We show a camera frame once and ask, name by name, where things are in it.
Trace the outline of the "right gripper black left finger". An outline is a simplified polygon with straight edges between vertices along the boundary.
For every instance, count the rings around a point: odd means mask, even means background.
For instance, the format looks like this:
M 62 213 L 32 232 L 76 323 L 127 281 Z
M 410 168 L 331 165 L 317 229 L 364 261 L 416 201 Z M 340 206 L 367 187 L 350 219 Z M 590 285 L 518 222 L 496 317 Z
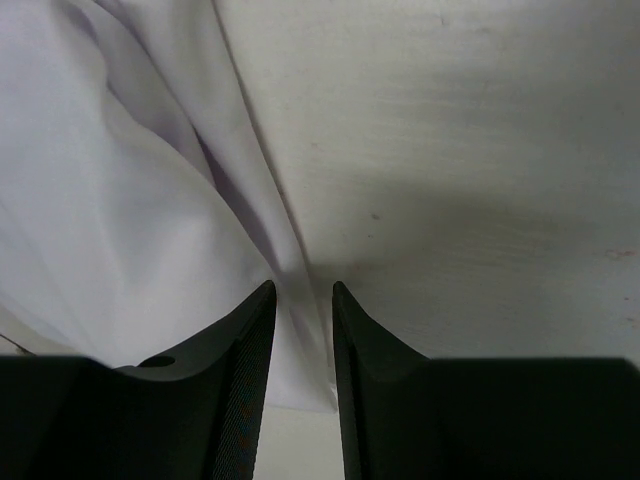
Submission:
M 81 356 L 1 360 L 5 479 L 249 479 L 277 295 L 265 282 L 224 318 L 136 366 Z

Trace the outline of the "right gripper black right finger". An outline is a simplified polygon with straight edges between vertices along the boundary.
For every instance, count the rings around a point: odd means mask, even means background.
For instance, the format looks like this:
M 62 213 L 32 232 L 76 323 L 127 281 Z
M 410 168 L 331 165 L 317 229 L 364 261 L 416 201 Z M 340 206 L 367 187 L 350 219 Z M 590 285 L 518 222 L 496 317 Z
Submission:
M 639 371 L 621 358 L 430 359 L 332 293 L 349 479 L 635 479 Z

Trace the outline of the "white cloth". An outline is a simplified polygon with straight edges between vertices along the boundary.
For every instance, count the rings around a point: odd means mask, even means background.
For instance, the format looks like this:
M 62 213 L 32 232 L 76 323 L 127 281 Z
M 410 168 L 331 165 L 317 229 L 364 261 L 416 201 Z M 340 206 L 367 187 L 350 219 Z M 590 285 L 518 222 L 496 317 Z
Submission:
M 1 5 L 1 304 L 112 366 L 273 281 L 267 399 L 332 411 L 327 337 L 210 1 Z

